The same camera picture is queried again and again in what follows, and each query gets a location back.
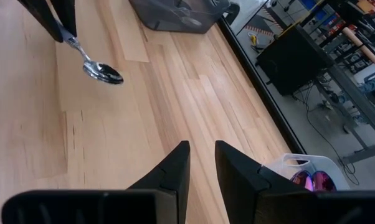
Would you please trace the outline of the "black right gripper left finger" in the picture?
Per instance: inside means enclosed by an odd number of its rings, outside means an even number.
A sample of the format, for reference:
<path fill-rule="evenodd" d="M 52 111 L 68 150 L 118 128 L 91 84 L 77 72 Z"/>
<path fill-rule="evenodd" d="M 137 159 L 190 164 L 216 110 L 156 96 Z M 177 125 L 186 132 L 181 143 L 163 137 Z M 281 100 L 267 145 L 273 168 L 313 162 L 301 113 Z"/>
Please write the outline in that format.
<path fill-rule="evenodd" d="M 190 182 L 190 144 L 181 141 L 159 164 L 129 186 L 155 191 L 157 224 L 185 224 Z"/>

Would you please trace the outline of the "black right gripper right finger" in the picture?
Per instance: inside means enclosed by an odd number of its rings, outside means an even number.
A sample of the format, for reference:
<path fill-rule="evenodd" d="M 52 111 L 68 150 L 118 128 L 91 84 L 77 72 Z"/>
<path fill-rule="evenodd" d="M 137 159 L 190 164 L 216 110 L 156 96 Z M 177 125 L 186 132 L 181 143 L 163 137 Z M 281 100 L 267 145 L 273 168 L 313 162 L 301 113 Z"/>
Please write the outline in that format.
<path fill-rule="evenodd" d="M 303 190 L 225 141 L 215 143 L 219 187 L 230 224 L 303 224 L 285 198 Z"/>

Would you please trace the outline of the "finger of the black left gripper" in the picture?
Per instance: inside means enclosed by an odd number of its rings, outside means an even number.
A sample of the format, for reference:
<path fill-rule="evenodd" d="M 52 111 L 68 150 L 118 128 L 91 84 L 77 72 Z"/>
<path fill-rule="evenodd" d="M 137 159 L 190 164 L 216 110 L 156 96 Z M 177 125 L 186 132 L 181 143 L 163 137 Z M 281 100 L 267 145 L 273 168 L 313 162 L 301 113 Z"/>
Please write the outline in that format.
<path fill-rule="evenodd" d="M 50 0 L 62 25 L 73 36 L 77 36 L 75 0 Z"/>
<path fill-rule="evenodd" d="M 57 42 L 63 42 L 64 39 L 60 32 L 57 20 L 54 18 L 46 0 L 17 0 L 29 13 L 41 24 L 42 27 Z"/>

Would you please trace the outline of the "iridescent spoon teal handle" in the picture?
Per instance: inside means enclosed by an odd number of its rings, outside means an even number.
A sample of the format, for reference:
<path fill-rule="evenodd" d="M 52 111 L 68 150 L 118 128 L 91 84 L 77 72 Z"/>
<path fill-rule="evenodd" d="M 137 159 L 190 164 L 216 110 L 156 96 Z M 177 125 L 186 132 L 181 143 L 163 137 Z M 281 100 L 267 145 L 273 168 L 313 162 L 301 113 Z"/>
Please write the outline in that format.
<path fill-rule="evenodd" d="M 293 183 L 306 188 L 307 190 L 313 191 L 314 189 L 311 174 L 306 170 L 297 172 L 290 180 Z"/>
<path fill-rule="evenodd" d="M 316 171 L 312 175 L 313 190 L 314 191 L 336 191 L 333 179 L 324 171 Z"/>

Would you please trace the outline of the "silver spoon lilac handle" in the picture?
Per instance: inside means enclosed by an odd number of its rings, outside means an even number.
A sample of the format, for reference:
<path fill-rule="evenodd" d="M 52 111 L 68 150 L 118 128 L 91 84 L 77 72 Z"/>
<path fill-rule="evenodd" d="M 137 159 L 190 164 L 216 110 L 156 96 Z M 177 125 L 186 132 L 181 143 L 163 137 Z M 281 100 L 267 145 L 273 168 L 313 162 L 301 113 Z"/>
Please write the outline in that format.
<path fill-rule="evenodd" d="M 81 54 L 83 58 L 82 69 L 88 76 L 112 85 L 121 85 L 124 82 L 123 77 L 118 71 L 105 63 L 92 60 L 85 53 L 78 39 L 67 31 L 61 23 L 58 22 L 57 24 L 64 41 L 71 46 L 71 48 L 78 50 Z"/>

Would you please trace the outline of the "clear plastic bin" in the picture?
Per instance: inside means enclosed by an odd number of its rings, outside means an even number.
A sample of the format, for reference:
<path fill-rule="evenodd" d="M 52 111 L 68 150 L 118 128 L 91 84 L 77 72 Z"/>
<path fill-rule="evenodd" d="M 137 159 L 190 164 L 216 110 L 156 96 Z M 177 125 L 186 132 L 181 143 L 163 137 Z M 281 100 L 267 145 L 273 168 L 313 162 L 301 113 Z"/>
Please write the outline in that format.
<path fill-rule="evenodd" d="M 317 171 L 324 171 L 331 177 L 337 190 L 350 189 L 339 167 L 325 156 L 289 153 L 282 155 L 274 162 L 268 163 L 265 166 L 287 179 L 291 179 L 294 174 L 303 170 L 310 174 L 314 174 Z"/>

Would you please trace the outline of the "dark grey translucent bin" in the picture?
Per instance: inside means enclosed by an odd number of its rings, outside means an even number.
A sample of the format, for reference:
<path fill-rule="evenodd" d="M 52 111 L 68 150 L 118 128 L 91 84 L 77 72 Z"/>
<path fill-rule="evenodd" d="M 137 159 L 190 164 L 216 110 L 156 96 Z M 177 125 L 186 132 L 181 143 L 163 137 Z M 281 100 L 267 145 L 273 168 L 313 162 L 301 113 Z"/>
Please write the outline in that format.
<path fill-rule="evenodd" d="M 129 0 L 140 21 L 158 31 L 205 34 L 230 7 L 229 0 Z"/>

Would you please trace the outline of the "black equipment case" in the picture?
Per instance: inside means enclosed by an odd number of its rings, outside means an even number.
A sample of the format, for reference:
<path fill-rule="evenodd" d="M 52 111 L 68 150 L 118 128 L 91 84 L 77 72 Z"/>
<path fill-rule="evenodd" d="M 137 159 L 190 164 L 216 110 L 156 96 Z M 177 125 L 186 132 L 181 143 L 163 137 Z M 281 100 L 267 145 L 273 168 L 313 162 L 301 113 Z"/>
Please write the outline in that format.
<path fill-rule="evenodd" d="M 274 40 L 257 56 L 257 65 L 282 96 L 291 95 L 334 64 L 301 26 Z"/>

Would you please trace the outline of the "grey metal table wood top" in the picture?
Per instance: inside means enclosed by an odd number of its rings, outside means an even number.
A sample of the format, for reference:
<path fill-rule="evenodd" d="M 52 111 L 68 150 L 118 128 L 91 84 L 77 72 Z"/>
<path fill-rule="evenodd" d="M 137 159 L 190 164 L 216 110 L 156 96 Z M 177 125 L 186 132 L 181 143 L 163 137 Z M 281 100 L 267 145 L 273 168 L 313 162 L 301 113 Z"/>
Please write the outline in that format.
<path fill-rule="evenodd" d="M 362 37 L 352 31 L 349 27 L 344 27 L 341 31 L 347 39 L 357 46 L 360 51 L 362 51 L 364 55 L 368 56 L 369 59 L 375 64 L 375 51 L 366 45 Z M 346 96 L 352 101 L 358 111 L 363 114 L 368 123 L 375 130 L 375 109 L 372 104 L 368 102 L 368 99 L 361 94 L 357 86 L 349 80 L 349 78 L 342 72 L 337 64 L 330 66 L 328 68 L 328 72 L 331 77 L 334 78 L 337 85 L 339 85 L 339 87 L 345 91 Z M 356 151 L 346 157 L 342 157 L 340 161 L 343 165 L 348 165 L 374 156 L 375 145 L 367 146 L 366 144 L 363 144 L 362 150 Z"/>

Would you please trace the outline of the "black mat hazard stripe edge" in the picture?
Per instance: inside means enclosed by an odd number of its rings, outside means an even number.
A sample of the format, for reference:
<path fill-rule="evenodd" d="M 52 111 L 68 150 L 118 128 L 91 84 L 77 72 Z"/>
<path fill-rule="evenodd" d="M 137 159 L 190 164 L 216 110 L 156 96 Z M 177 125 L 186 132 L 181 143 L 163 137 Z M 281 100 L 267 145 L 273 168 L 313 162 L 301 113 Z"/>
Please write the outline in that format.
<path fill-rule="evenodd" d="M 273 36 L 273 32 L 263 30 L 263 29 L 260 29 L 260 28 L 257 28 L 257 27 L 245 26 L 244 28 L 247 29 L 247 30 L 254 31 L 258 34 L 268 35 L 268 36 L 271 36 L 271 37 Z"/>

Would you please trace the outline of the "blue storage bins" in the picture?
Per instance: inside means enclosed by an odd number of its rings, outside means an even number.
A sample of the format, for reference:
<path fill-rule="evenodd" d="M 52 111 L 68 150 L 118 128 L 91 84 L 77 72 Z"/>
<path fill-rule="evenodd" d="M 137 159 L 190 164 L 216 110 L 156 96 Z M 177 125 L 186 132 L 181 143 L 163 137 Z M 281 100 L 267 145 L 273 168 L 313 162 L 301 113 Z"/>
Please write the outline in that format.
<path fill-rule="evenodd" d="M 317 31 L 320 47 L 325 47 L 349 29 L 358 38 L 375 46 L 375 0 L 311 0 L 314 5 L 300 25 Z"/>

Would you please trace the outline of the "black aluminium table frame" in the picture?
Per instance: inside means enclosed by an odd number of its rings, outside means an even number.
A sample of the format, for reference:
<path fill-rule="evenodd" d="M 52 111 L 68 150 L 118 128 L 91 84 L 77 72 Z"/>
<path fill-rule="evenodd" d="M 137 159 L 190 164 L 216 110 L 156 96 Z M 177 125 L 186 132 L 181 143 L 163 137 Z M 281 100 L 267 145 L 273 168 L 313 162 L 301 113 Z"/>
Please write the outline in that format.
<path fill-rule="evenodd" d="M 234 32 L 233 28 L 231 28 L 230 25 L 236 20 L 240 13 L 240 5 L 236 2 L 236 0 L 230 0 L 230 2 L 230 6 L 226 9 L 228 16 L 222 16 L 217 21 L 222 34 L 226 38 L 227 43 L 230 45 L 233 53 L 237 57 L 237 60 L 244 69 L 250 83 L 254 86 L 256 92 L 259 94 L 262 103 L 266 107 L 267 113 L 271 116 L 271 119 L 275 123 L 284 141 L 287 143 L 290 151 L 295 154 L 307 154 L 303 145 L 297 138 L 297 135 L 289 125 L 286 117 L 281 112 L 274 97 L 267 89 L 267 85 L 261 79 L 254 64 L 250 61 L 249 56 L 245 53 L 243 46 L 239 43 L 237 33 Z"/>

